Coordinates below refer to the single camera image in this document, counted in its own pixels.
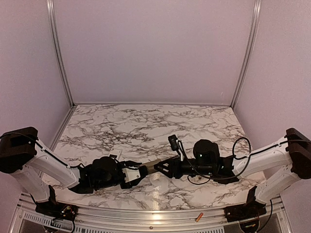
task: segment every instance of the ventilation grille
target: ventilation grille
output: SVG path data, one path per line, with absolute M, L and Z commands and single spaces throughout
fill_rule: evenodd
M 35 222 L 35 223 L 40 224 L 40 225 L 49 226 L 49 227 L 52 227 L 55 229 L 60 229 L 62 231 L 66 231 L 66 232 L 71 232 L 71 230 L 69 230 L 67 228 L 69 226 L 68 224 L 53 223 L 51 225 L 52 218 L 42 216 L 42 215 L 39 215 L 36 213 L 25 212 L 24 219 L 31 221 L 31 222 Z M 82 223 L 76 223 L 74 233 L 134 233 L 134 232 L 111 231 L 111 230 L 106 230 L 106 229 L 83 226 Z M 204 230 L 199 230 L 199 231 L 182 231 L 182 232 L 177 231 L 174 233 L 225 233 L 225 231 L 224 231 L 223 227 L 217 227 L 217 228 L 209 228 L 209 229 L 204 229 Z

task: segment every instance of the aluminum frame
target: aluminum frame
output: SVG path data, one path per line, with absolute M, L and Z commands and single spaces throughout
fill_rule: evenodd
M 241 94 L 241 90 L 242 90 L 242 86 L 243 83 L 245 81 L 245 77 L 246 77 L 246 73 L 247 73 L 247 69 L 249 66 L 249 61 L 252 55 L 252 51 L 254 49 L 254 44 L 255 44 L 255 40 L 256 40 L 256 35 L 257 35 L 257 31 L 258 31 L 258 24 L 259 24 L 259 16 L 260 16 L 260 10 L 261 10 L 261 0 L 255 0 L 255 4 L 254 4 L 254 11 L 253 11 L 253 17 L 252 17 L 252 24 L 251 24 L 251 30 L 250 30 L 250 34 L 249 34 L 249 38 L 248 38 L 248 43 L 247 43 L 247 47 L 246 47 L 246 52 L 245 52 L 245 56 L 244 56 L 244 61 L 242 64 L 242 68 L 240 71 L 240 75 L 239 75 L 239 79 L 238 79 L 238 83 L 234 92 L 234 95 L 232 97 L 232 102 L 230 107 L 234 110 L 240 94 Z
M 79 105 L 140 105 L 140 104 L 150 104 L 150 105 L 176 105 L 176 106 L 212 106 L 212 107 L 230 107 L 227 104 L 203 104 L 203 103 L 160 103 L 160 102 L 77 102 L 75 103 L 77 106 Z
M 228 223 L 224 207 L 194 210 L 124 210 L 78 205 L 76 225 L 80 227 L 107 229 L 111 232 L 199 232 L 210 228 L 236 224 Z M 267 205 L 267 214 L 271 207 Z M 24 213 L 35 213 L 35 204 L 27 193 L 22 193 L 9 233 L 18 233 Z M 280 196 L 273 199 L 273 212 L 283 224 L 283 233 L 292 233 Z M 199 222 L 195 219 L 204 213 Z
M 70 108 L 73 108 L 75 106 L 70 90 L 70 86 L 68 83 L 67 79 L 67 74 L 62 58 L 62 53 L 60 50 L 60 44 L 59 44 L 59 39 L 58 39 L 58 33 L 57 33 L 57 26 L 56 26 L 56 18 L 55 18 L 55 10 L 54 10 L 54 1 L 53 0 L 47 0 L 47 7 L 48 7 L 48 14 L 49 14 L 49 21 L 50 21 L 50 26 L 51 26 L 51 32 L 52 32 L 52 38 L 53 38 L 53 45 L 56 53 L 56 59 L 58 63 L 58 68 L 60 71 L 62 83 L 64 86 L 66 98 L 68 101 L 68 104 Z

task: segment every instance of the black cable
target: black cable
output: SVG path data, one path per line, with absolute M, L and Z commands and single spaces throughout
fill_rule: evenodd
M 288 142 L 305 142 L 305 143 L 311 144 L 311 141 L 307 141 L 307 140 L 299 140 L 299 139 L 298 139 L 298 140 L 288 140 L 288 141 L 280 142 L 280 144 L 274 144 L 274 145 L 272 145 L 272 146 L 270 146 L 270 147 L 267 147 L 267 148 L 265 148 L 265 149 L 263 149 L 263 150 L 260 150 L 260 151 L 251 153 L 251 154 L 248 156 L 248 160 L 247 160 L 246 165 L 245 165 L 245 167 L 243 168 L 243 170 L 242 170 L 239 174 L 237 174 L 237 175 L 235 175 L 235 176 L 232 176 L 232 177 L 227 177 L 227 178 L 213 178 L 213 177 L 208 177 L 208 176 L 202 175 L 200 172 L 198 172 L 198 171 L 195 169 L 195 167 L 194 167 L 194 166 L 191 164 L 191 162 L 189 161 L 189 159 L 188 159 L 188 157 L 187 157 L 187 154 L 186 154 L 186 152 L 185 152 L 184 146 L 183 146 L 183 144 L 182 144 L 182 141 L 178 140 L 177 144 L 178 144 L 178 147 L 179 147 L 181 153 L 184 155 L 184 157 L 185 157 L 185 159 L 187 160 L 187 162 L 189 163 L 189 165 L 192 167 L 192 169 L 193 169 L 199 176 L 201 176 L 201 177 L 203 177 L 203 178 L 206 178 L 206 179 L 211 179 L 211 180 L 219 181 L 219 180 L 234 179 L 234 178 L 236 178 L 236 177 L 242 175 L 243 172 L 245 172 L 245 170 L 247 169 L 247 166 L 249 165 L 249 162 L 250 162 L 251 157 L 252 157 L 253 155 L 256 155 L 256 154 L 265 152 L 265 151 L 267 151 L 267 150 L 270 150 L 270 149 L 272 149 L 272 148 L 274 148 L 274 147 L 278 147 L 279 145 L 282 145 L 282 144 L 288 143 Z
M 33 202 L 37 205 L 37 202 L 35 201 L 34 197 L 30 194 L 31 199 L 33 200 Z
M 34 142 L 35 144 L 38 145 L 38 147 L 40 147 L 40 149 L 43 149 L 43 146 L 40 145 L 38 142 L 37 142 L 37 139 L 33 139 L 25 134 L 22 134 L 22 133 L 15 133 L 15 132 L 10 132 L 10 133 L 5 133 L 3 134 L 2 136 L 0 136 L 0 140 L 5 137 L 5 136 L 9 136 L 9 135 L 12 135 L 12 134 L 15 134 L 15 135 L 20 135 L 20 136 L 23 136 L 23 137 L 26 137 L 28 138 L 30 141 Z M 68 166 L 68 164 L 64 163 L 63 161 L 61 161 L 59 158 L 57 158 L 56 156 L 54 156 L 52 153 L 50 153 L 48 150 L 44 150 L 48 155 L 50 155 L 51 157 L 53 157 L 54 159 L 56 159 L 58 162 L 60 162 L 61 164 L 65 165 L 65 166 Z
M 234 159 L 236 159 L 236 160 L 242 160 L 242 159 L 247 158 L 246 156 L 244 156 L 244 157 L 242 157 L 242 158 L 237 158 L 237 156 L 234 154 L 235 146 L 236 146 L 236 144 L 237 144 L 239 141 L 241 141 L 241 140 L 246 140 L 246 141 L 247 141 L 249 153 L 252 152 L 251 142 L 248 140 L 248 138 L 246 138 L 246 137 L 240 137 L 240 138 L 238 138 L 238 139 L 234 142 L 233 147 L 232 147 L 232 155 L 234 156 Z
M 195 185 L 203 185 L 203 184 L 206 184 L 207 182 L 210 181 L 210 179 L 208 179 L 207 181 L 205 181 L 205 182 L 203 182 L 203 183 L 195 183 L 195 182 L 192 182 L 192 181 L 189 179 L 189 177 L 190 177 L 190 176 L 187 176 L 188 181 L 189 181 L 190 183 L 192 183 L 192 184 L 195 184 Z
M 260 231 L 268 224 L 269 220 L 271 219 L 272 212 L 273 212 L 272 200 L 270 200 L 270 204 L 271 204 L 271 212 L 270 212 L 270 215 L 269 215 L 267 221 L 265 222 L 265 224 L 263 224 L 263 226 L 260 227 L 260 228 L 258 229 L 257 233 L 260 232 Z
M 77 165 L 77 166 L 70 166 L 70 168 L 77 168 L 77 167 L 86 167 L 86 166 L 84 166 L 84 164 L 83 163 L 80 163 L 79 165 Z
M 76 225 L 74 224 L 74 220 L 73 220 L 72 221 L 72 231 L 70 233 L 73 233 L 75 229 L 76 229 Z

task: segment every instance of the black wire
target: black wire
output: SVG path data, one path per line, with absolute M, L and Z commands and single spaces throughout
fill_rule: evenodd
M 86 166 L 84 166 L 84 164 L 83 163 L 80 163 L 79 165 L 77 165 L 77 166 L 70 166 L 70 168 L 77 168 L 77 167 L 86 167 Z
M 207 181 L 205 181 L 205 182 L 203 182 L 203 183 L 195 183 L 195 182 L 192 182 L 192 181 L 189 179 L 189 177 L 190 177 L 190 176 L 187 176 L 188 181 L 189 181 L 190 183 L 192 183 L 192 184 L 195 184 L 195 185 L 203 185 L 203 184 L 206 184 L 207 182 L 210 181 L 210 179 L 208 179 Z
M 244 157 L 242 157 L 242 158 L 237 158 L 237 156 L 234 154 L 235 146 L 236 146 L 236 144 L 237 144 L 239 141 L 241 141 L 241 140 L 246 140 L 246 141 L 247 141 L 249 153 L 252 152 L 251 142 L 248 140 L 248 138 L 246 138 L 246 137 L 240 137 L 240 138 L 238 138 L 238 139 L 234 142 L 233 147 L 232 147 L 232 155 L 234 156 L 234 159 L 236 159 L 236 160 L 242 160 L 242 159 L 247 158 L 246 156 L 244 156 Z
M 2 134 L 2 135 L 0 136 L 0 140 L 1 140 L 3 137 L 9 136 L 9 135 L 12 135 L 12 134 L 24 136 L 24 137 L 28 138 L 30 141 L 32 141 L 32 142 L 34 142 L 34 143 L 37 144 L 36 139 L 33 139 L 32 137 L 29 137 L 29 136 L 24 135 L 24 134 L 22 134 L 22 133 L 15 133 L 15 132 L 9 132 L 9 133 L 4 133 L 4 134 Z
M 262 152 L 265 152 L 265 151 L 267 151 L 267 150 L 270 150 L 270 149 L 272 149 L 272 148 L 274 148 L 274 147 L 278 147 L 278 146 L 279 146 L 279 144 L 275 144 L 275 145 L 273 145 L 273 146 L 267 147 L 266 149 L 263 149 L 263 150 L 254 152 L 254 153 L 250 154 L 249 156 L 253 156 L 253 155 L 256 155 L 256 154 L 260 154 L 260 153 L 262 153 Z
M 271 219 L 272 212 L 273 212 L 272 200 L 270 200 L 270 204 L 271 204 L 271 212 L 270 212 L 270 215 L 269 215 L 269 217 L 268 217 L 268 220 L 265 222 L 265 224 L 263 224 L 262 227 L 259 228 L 259 230 L 257 231 L 257 233 L 260 232 L 260 231 L 268 224 L 269 220 Z
M 5 137 L 5 136 L 9 136 L 9 135 L 12 135 L 12 134 L 15 134 L 15 135 L 20 135 L 20 136 L 23 136 L 23 137 L 26 137 L 28 138 L 30 141 L 36 143 L 38 145 L 38 147 L 40 147 L 40 149 L 43 149 L 43 146 L 40 145 L 36 139 L 33 139 L 27 135 L 24 135 L 22 133 L 15 133 L 15 132 L 10 132 L 10 133 L 4 133 L 2 136 L 0 136 L 0 140 Z M 57 158 L 56 156 L 54 156 L 52 153 L 50 153 L 48 150 L 44 150 L 48 155 L 50 155 L 51 157 L 53 157 L 54 159 L 56 159 L 58 162 L 60 162 L 61 164 L 65 165 L 65 166 L 68 166 L 66 163 L 64 163 L 63 161 L 61 161 L 59 158 Z
M 33 200 L 33 202 L 37 205 L 37 202 L 35 201 L 34 197 L 32 195 L 30 195 L 30 197 Z
M 74 220 L 73 220 L 72 221 L 72 231 L 70 233 L 73 233 L 75 229 L 76 229 L 76 225 L 74 224 Z
M 113 158 L 118 164 L 120 164 L 120 162 L 116 159 L 116 158 Z M 130 169 L 130 170 L 139 170 L 139 167 L 129 167 L 129 166 L 126 166 L 125 164 L 124 165 L 124 168 L 127 168 L 127 169 Z
M 305 142 L 305 143 L 309 143 L 309 144 L 311 144 L 311 141 L 307 141 L 307 140 L 300 140 L 300 139 L 287 140 L 287 141 L 281 142 L 280 144 L 282 145 L 282 144 L 287 143 L 287 142 Z

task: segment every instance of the gray marble veins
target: gray marble veins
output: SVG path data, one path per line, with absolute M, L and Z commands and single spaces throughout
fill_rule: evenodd
M 218 143 L 221 156 L 229 156 L 234 141 L 244 132 L 228 107 L 84 105 L 74 112 L 55 152 L 73 166 L 87 165 L 107 156 L 114 147 L 122 149 L 120 160 L 145 163 L 175 155 L 167 140 L 171 134 L 182 139 L 188 157 L 192 157 L 194 143 L 202 138 Z M 247 145 L 241 144 L 236 150 L 242 155 Z M 177 180 L 155 173 L 131 189 L 115 186 L 90 195 L 75 194 L 47 175 L 43 180 L 53 185 L 59 201 L 119 209 L 176 210 L 244 202 L 248 190 L 265 178 L 259 172 L 237 183 L 210 181 L 197 186 L 189 183 L 186 176 Z

